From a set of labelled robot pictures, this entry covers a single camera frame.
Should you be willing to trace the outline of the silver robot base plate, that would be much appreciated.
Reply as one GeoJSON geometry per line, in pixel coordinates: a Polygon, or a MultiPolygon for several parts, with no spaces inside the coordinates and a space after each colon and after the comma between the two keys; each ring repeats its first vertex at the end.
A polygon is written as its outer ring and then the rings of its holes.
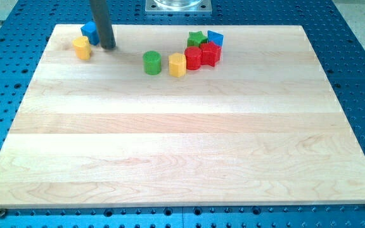
{"type": "Polygon", "coordinates": [[[211,0],[146,0],[145,13],[147,15],[183,15],[212,13],[211,0]]]}

